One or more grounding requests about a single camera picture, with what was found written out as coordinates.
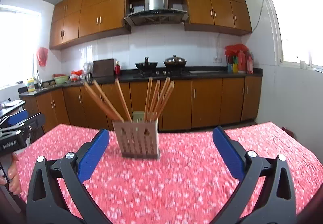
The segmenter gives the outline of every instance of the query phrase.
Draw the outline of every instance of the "white wall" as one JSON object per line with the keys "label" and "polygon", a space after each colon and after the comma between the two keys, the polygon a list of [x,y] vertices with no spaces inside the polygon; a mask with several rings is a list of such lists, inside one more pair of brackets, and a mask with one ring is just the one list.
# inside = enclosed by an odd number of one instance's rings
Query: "white wall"
{"label": "white wall", "polygon": [[[49,48],[49,36],[54,5],[43,0],[1,0],[0,4],[39,12],[41,14],[41,33],[38,47]],[[58,50],[50,50],[48,52],[46,66],[40,67],[37,63],[40,79],[43,81],[51,80],[52,74],[61,73],[62,67],[60,61],[61,52]]]}
{"label": "white wall", "polygon": [[[187,66],[225,66],[224,47],[241,43],[239,36],[202,31],[184,31],[183,24],[133,27],[132,34],[95,40],[62,50],[62,72],[83,68],[84,48],[91,45],[93,60],[114,58],[121,69],[136,69],[135,63],[158,62],[173,54],[185,58]],[[214,63],[214,58],[222,63]]]}
{"label": "white wall", "polygon": [[[254,29],[262,0],[246,2]],[[323,162],[323,74],[277,65],[266,5],[257,29],[243,36],[242,42],[251,50],[255,66],[264,69],[257,122],[287,127]]]}

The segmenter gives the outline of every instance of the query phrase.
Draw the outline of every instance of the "utensil holder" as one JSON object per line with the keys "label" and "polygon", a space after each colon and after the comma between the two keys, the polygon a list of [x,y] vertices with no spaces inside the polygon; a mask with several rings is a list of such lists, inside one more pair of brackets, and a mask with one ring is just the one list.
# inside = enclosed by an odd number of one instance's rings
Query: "utensil holder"
{"label": "utensil holder", "polygon": [[113,122],[122,157],[159,159],[158,120]]}

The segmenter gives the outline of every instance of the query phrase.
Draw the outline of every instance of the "wooden chopstick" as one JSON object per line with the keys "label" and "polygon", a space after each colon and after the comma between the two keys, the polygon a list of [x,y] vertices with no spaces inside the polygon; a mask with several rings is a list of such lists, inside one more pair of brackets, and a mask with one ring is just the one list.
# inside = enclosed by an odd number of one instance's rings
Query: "wooden chopstick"
{"label": "wooden chopstick", "polygon": [[159,89],[160,89],[160,80],[157,80],[155,90],[154,90],[154,94],[152,95],[152,99],[151,99],[148,119],[150,119],[152,117],[152,112],[153,112],[155,104],[156,104]]}
{"label": "wooden chopstick", "polygon": [[114,116],[117,117],[118,120],[124,122],[122,116],[118,113],[118,111],[114,108],[114,106],[112,105],[112,103],[109,101],[109,99],[107,98],[107,96],[105,95],[105,93],[102,91],[101,87],[99,86],[99,84],[96,82],[96,80],[93,81],[93,84],[95,85],[95,87],[98,89],[100,95],[103,97],[104,101],[106,102],[106,104],[110,107],[110,109],[112,110],[112,112],[114,113]]}
{"label": "wooden chopstick", "polygon": [[127,115],[127,118],[128,118],[128,120],[130,122],[132,122],[132,119],[131,119],[131,116],[130,116],[130,113],[129,113],[129,110],[128,110],[128,107],[127,107],[127,104],[126,104],[126,101],[125,101],[125,99],[123,97],[123,93],[122,93],[121,86],[120,86],[118,78],[114,81],[114,83],[117,86],[117,92],[119,94],[119,97],[120,97],[123,109],[124,109],[124,111],[125,111],[125,113]]}
{"label": "wooden chopstick", "polygon": [[166,77],[166,80],[165,80],[165,82],[164,82],[164,86],[163,86],[163,88],[162,88],[162,90],[161,90],[161,92],[160,92],[160,96],[159,96],[159,99],[158,99],[158,101],[157,101],[157,103],[156,103],[156,106],[155,106],[155,108],[154,108],[154,113],[157,113],[157,109],[160,107],[160,105],[162,104],[162,101],[163,101],[163,97],[164,97],[164,94],[166,93],[166,91],[167,91],[167,88],[168,88],[168,84],[169,84],[169,81],[170,81],[171,79],[169,78],[169,77]]}
{"label": "wooden chopstick", "polygon": [[149,108],[149,99],[150,99],[151,86],[152,86],[152,77],[149,77],[147,95],[146,95],[146,104],[145,104],[145,114],[144,114],[144,117],[143,117],[144,122],[147,121],[147,112],[148,112],[148,108]]}
{"label": "wooden chopstick", "polygon": [[174,81],[171,81],[171,83],[169,84],[169,87],[167,89],[167,92],[165,94],[165,98],[163,100],[163,103],[161,104],[161,107],[159,108],[157,113],[154,114],[154,116],[152,118],[153,121],[155,121],[161,115],[162,111],[164,110],[164,107],[166,106],[166,104],[168,102],[169,97],[171,96],[171,94],[174,90],[174,86],[175,86]]}
{"label": "wooden chopstick", "polygon": [[97,96],[97,94],[94,92],[94,90],[88,85],[87,82],[84,82],[84,86],[86,87],[88,93],[90,94],[91,98],[96,102],[96,104],[101,108],[103,112],[107,114],[107,116],[111,120],[116,120],[116,117],[114,116],[114,113],[104,104],[102,103],[100,97]]}

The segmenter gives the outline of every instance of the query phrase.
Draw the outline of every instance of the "human hand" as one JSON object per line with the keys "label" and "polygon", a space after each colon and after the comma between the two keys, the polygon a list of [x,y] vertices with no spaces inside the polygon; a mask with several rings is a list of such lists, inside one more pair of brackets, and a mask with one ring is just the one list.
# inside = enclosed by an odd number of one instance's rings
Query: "human hand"
{"label": "human hand", "polygon": [[[19,173],[17,170],[18,157],[16,153],[12,153],[12,163],[8,169],[8,178],[12,180],[9,184],[9,191],[12,192],[13,195],[18,195],[21,193],[21,185],[20,185],[20,178]],[[7,180],[0,176],[0,185],[5,185]]]}

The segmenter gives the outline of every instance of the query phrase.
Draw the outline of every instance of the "window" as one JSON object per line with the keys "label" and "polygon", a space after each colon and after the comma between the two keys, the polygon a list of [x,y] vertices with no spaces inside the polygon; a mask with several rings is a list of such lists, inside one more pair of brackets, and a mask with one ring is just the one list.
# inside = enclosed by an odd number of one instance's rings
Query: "window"
{"label": "window", "polygon": [[323,0],[266,0],[277,60],[323,66]]}
{"label": "window", "polygon": [[34,77],[40,27],[39,13],[0,5],[0,87]]}

